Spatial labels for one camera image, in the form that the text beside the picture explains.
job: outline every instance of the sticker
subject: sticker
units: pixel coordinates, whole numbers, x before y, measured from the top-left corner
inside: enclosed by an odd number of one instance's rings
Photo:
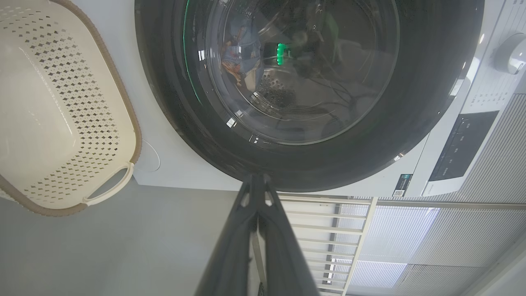
[[[403,174],[400,175],[400,178],[398,179],[398,183],[396,184],[396,188],[393,192],[394,198],[401,198],[406,193],[407,187],[409,186],[409,182],[411,182],[411,178],[413,177],[412,174]]]

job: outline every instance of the basket handle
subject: basket handle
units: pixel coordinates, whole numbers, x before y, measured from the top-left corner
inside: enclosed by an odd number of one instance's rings
[[[102,193],[99,196],[96,196],[92,199],[84,198],[82,202],[89,206],[89,205],[97,204],[106,199],[109,199],[115,193],[119,192],[124,186],[126,186],[126,184],[128,184],[128,182],[131,180],[132,175],[133,175],[133,168],[134,168],[134,164],[132,162],[129,162],[126,165],[123,165],[117,171],[121,169],[128,169],[128,170],[126,171],[126,174],[124,175],[124,177],[119,181],[119,183],[115,184],[115,186],[113,186],[111,189]]]

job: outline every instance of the white dial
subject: white dial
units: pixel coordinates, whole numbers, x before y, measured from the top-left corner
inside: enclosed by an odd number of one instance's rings
[[[526,64],[526,35],[510,36],[495,54],[495,68],[500,72],[518,74]]]

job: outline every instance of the white washing machine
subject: white washing machine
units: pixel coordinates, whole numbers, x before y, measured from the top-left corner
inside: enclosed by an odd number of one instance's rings
[[[456,191],[526,61],[522,0],[73,2],[136,110],[143,185]]]

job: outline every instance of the green light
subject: green light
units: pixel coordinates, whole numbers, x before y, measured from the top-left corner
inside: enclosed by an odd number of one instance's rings
[[[285,49],[286,48],[287,48],[286,44],[278,43],[278,49],[277,49],[277,53],[276,53],[276,56],[278,58],[278,65],[282,65],[283,64],[283,54],[285,53]]]

